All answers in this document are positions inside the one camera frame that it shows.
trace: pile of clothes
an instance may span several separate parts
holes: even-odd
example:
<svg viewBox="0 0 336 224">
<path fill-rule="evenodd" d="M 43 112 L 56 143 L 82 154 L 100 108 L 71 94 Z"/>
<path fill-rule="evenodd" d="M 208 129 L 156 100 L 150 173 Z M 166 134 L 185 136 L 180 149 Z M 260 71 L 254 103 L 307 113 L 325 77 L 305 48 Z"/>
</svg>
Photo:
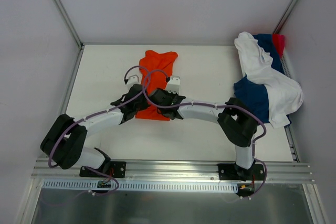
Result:
<svg viewBox="0 0 336 224">
<path fill-rule="evenodd" d="M 284 75 L 282 35 L 240 33 L 235 39 L 243 78 L 234 84 L 235 96 L 263 123 L 275 129 L 290 124 L 287 117 L 303 103 L 301 86 Z"/>
</svg>

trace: white table surface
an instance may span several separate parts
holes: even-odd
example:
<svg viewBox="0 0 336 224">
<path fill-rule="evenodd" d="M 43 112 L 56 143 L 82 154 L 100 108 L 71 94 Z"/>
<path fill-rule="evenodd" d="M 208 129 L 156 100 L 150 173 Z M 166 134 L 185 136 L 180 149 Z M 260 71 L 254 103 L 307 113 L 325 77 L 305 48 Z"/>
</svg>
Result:
<svg viewBox="0 0 336 224">
<path fill-rule="evenodd" d="M 67 114 L 84 116 L 105 109 L 127 88 L 124 73 L 138 65 L 145 51 L 175 51 L 173 74 L 181 77 L 180 94 L 203 101 L 227 101 L 234 95 L 233 83 L 242 71 L 238 52 L 228 46 L 85 46 Z M 138 69 L 130 74 L 141 74 Z M 263 161 L 290 162 L 292 156 L 284 128 L 266 124 L 267 135 L 257 141 L 256 156 Z M 257 134 L 262 132 L 258 127 Z M 111 158 L 193 161 L 233 161 L 234 145 L 219 125 L 200 120 L 154 121 L 133 119 L 101 131 L 85 142 Z"/>
</svg>

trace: orange cloth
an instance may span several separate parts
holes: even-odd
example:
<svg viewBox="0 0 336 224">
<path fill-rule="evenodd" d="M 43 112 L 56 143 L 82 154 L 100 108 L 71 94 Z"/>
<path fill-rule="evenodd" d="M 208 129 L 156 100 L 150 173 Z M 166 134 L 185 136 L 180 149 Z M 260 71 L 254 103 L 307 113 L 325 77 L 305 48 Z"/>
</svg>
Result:
<svg viewBox="0 0 336 224">
<path fill-rule="evenodd" d="M 148 50 L 145 53 L 145 57 L 139 61 L 139 65 L 146 67 L 149 71 L 154 69 L 162 69 L 170 77 L 173 74 L 173 63 L 177 59 L 178 55 L 176 52 L 165 52 L 164 54 L 159 54 L 153 50 Z M 140 69 L 142 73 L 142 84 L 143 79 L 146 77 L 147 72 Z M 155 72 L 151 75 L 151 83 L 147 88 L 147 93 L 151 94 L 156 88 L 165 89 L 166 77 L 163 73 Z M 163 115 L 158 114 L 156 107 L 151 105 L 149 108 L 139 111 L 135 118 L 141 119 L 152 119 L 160 121 L 169 121 L 169 118 L 165 118 Z"/>
</svg>

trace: glass panel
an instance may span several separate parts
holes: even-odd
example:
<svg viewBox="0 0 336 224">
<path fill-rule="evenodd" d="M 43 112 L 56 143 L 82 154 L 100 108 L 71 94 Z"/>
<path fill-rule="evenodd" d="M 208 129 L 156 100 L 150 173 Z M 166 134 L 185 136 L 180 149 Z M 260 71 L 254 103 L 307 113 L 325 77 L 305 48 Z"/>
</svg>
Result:
<svg viewBox="0 0 336 224">
<path fill-rule="evenodd" d="M 42 189 L 33 223 L 313 223 L 301 185 L 266 184 L 252 200 L 234 194 L 141 191 L 94 197 L 85 192 L 74 198 L 80 192 Z"/>
</svg>

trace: black mounting plate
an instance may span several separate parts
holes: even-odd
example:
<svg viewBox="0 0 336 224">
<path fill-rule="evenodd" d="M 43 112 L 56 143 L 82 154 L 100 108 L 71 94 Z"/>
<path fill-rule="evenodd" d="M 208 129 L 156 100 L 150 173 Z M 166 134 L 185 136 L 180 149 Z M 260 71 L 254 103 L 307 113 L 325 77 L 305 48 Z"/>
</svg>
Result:
<svg viewBox="0 0 336 224">
<path fill-rule="evenodd" d="M 125 178 L 126 173 L 126 162 L 121 161 L 110 161 L 109 163 L 109 169 L 113 169 L 112 171 L 112 177 L 113 178 Z M 98 175 L 88 169 L 85 169 L 85 167 L 82 167 L 79 172 L 80 177 L 85 178 L 104 178 L 102 175 Z"/>
<path fill-rule="evenodd" d="M 241 180 L 235 170 L 235 164 L 218 164 L 218 174 L 219 180 Z M 254 164 L 251 167 L 250 176 L 246 180 L 253 180 L 253 175 L 255 176 L 255 181 L 263 181 L 265 179 L 265 170 L 262 164 Z"/>
</svg>

